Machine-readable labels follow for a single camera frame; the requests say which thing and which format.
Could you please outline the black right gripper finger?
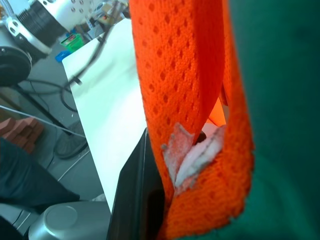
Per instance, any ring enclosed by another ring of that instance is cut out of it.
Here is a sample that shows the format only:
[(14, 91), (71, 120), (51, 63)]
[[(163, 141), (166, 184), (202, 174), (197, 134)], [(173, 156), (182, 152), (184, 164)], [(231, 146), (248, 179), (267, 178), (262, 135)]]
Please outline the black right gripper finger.
[(165, 192), (145, 130), (122, 167), (106, 240), (156, 240)]

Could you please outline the black round stand base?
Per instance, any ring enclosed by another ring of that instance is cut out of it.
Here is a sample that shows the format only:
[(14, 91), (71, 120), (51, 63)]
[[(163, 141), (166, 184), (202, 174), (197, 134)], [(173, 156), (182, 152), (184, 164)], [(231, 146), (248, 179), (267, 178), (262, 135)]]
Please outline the black round stand base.
[(67, 130), (57, 138), (54, 154), (61, 160), (75, 157), (88, 146), (81, 122), (72, 123)]

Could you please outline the silver robot body joint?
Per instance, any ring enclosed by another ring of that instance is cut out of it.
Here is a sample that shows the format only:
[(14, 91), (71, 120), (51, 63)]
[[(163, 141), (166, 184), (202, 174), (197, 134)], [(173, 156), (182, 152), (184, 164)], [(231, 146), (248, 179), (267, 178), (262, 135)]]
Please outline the silver robot body joint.
[(111, 212), (106, 201), (48, 207), (25, 233), (26, 240), (106, 240)]

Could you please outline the person's leg in dark trousers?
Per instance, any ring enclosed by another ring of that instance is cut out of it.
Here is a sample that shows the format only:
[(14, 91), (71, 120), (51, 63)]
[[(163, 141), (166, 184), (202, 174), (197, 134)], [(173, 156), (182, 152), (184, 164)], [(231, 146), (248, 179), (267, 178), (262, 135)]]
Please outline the person's leg in dark trousers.
[(42, 213), (50, 206), (79, 200), (27, 152), (0, 138), (1, 204)]

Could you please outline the red-brown bricks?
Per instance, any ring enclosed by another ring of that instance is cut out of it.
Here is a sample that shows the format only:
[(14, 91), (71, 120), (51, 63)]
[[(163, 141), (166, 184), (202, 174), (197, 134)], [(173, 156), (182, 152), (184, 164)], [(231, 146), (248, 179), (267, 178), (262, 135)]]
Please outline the red-brown bricks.
[(44, 125), (33, 117), (23, 119), (8, 118), (0, 122), (0, 137), (17, 145), (31, 154), (38, 138), (44, 131)]

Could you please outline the black stand pole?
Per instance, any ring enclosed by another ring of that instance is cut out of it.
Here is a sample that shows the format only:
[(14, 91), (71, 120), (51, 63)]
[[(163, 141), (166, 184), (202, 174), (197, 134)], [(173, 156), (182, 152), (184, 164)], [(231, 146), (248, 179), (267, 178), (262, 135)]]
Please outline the black stand pole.
[(42, 120), (42, 122), (47, 123), (57, 129), (62, 130), (67, 135), (73, 135), (73, 133), (67, 129), (62, 123), (60, 123), (51, 113), (49, 110), (44, 108), (40, 103), (38, 103), (29, 93), (23, 90), (19, 85), (15, 85), (11, 87), (13, 90), (21, 94), (29, 103), (31, 103), (35, 108), (37, 108), (45, 117), (49, 119), (49, 121)]

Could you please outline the blue plastic crate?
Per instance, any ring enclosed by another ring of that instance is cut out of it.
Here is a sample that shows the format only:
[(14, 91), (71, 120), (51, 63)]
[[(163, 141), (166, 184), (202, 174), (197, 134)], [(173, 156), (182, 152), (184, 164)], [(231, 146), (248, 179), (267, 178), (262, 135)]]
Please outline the blue plastic crate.
[(71, 54), (72, 54), (72, 53), (71, 53), (69, 50), (61, 51), (59, 54), (57, 54), (57, 55), (55, 56), (55, 60), (56, 60), (58, 63), (61, 63), (64, 58), (68, 57), (68, 56), (71, 55)]

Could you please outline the green plastic crate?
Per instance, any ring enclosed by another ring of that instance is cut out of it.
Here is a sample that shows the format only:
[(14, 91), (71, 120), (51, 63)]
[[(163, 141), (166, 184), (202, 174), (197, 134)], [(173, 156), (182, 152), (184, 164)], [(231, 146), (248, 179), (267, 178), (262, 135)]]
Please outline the green plastic crate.
[(69, 52), (74, 53), (85, 45), (83, 37), (79, 33), (70, 34), (67, 38), (60, 42)]

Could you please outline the black round disc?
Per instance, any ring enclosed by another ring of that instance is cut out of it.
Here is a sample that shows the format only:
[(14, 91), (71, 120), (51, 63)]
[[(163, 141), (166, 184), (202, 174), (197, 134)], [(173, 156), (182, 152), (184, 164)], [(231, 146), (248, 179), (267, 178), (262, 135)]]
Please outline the black round disc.
[(0, 47), (0, 87), (14, 86), (27, 79), (32, 69), (31, 58), (18, 48)]

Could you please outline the white and silver machine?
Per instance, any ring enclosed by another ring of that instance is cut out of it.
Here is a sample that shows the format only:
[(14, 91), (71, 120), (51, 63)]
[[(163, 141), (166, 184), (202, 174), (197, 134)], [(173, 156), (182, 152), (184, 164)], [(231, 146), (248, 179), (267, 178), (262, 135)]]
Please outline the white and silver machine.
[(32, 0), (15, 14), (9, 0), (0, 0), (0, 31), (11, 44), (43, 59), (63, 34), (70, 32), (92, 13), (92, 0)]

